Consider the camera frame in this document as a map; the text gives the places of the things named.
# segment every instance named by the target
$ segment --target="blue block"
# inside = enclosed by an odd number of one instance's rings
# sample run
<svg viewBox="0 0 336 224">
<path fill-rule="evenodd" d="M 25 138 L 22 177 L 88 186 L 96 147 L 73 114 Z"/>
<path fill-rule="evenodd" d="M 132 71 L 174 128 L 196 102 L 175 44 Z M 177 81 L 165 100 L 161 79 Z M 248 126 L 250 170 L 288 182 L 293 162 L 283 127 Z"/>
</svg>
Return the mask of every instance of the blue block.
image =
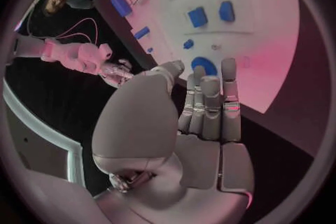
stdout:
<svg viewBox="0 0 336 224">
<path fill-rule="evenodd" d="M 216 76 L 217 68 L 216 66 L 207 58 L 196 57 L 192 61 L 192 69 L 194 70 L 196 66 L 203 66 L 206 71 L 207 76 Z"/>
<path fill-rule="evenodd" d="M 183 48 L 184 49 L 190 49 L 194 46 L 194 41 L 192 39 L 188 39 L 184 44 Z"/>
<path fill-rule="evenodd" d="M 194 10 L 191 10 L 190 12 L 188 12 L 188 15 L 195 28 L 201 27 L 208 23 L 207 15 L 203 7 L 198 7 Z"/>
<path fill-rule="evenodd" d="M 132 13 L 132 9 L 126 0 L 111 0 L 112 5 L 121 15 L 121 17 L 125 17 Z"/>
<path fill-rule="evenodd" d="M 222 2 L 220 7 L 220 17 L 222 21 L 235 21 L 234 7 L 231 1 Z"/>
<path fill-rule="evenodd" d="M 140 39 L 141 37 L 143 37 L 144 35 L 147 35 L 150 32 L 150 29 L 146 26 L 144 28 L 142 28 L 140 31 L 136 32 L 134 34 L 134 37 L 136 39 Z"/>
</svg>

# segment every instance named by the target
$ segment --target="pink robotic hand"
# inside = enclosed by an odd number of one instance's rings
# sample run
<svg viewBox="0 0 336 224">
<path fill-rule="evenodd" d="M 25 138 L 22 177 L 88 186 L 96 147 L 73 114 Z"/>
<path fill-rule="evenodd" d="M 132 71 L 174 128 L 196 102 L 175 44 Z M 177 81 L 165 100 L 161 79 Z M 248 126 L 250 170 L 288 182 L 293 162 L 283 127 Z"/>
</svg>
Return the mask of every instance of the pink robotic hand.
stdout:
<svg viewBox="0 0 336 224">
<path fill-rule="evenodd" d="M 41 59 L 46 62 L 59 61 L 71 70 L 99 74 L 101 66 L 111 56 L 112 50 L 107 44 L 97 48 L 91 43 L 60 44 L 56 40 L 46 39 Z"/>
</svg>

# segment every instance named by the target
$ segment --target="blue circle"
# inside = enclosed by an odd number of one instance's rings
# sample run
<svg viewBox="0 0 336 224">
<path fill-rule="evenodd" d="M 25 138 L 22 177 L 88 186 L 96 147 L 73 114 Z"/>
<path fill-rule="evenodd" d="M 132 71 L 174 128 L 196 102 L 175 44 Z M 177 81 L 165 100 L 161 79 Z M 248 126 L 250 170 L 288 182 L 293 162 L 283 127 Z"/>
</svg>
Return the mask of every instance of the blue circle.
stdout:
<svg viewBox="0 0 336 224">
<path fill-rule="evenodd" d="M 196 66 L 203 66 L 206 74 L 208 76 L 216 76 L 217 75 L 217 68 L 216 66 L 207 58 L 203 57 L 196 57 L 192 61 L 192 69 L 194 70 Z"/>
</svg>

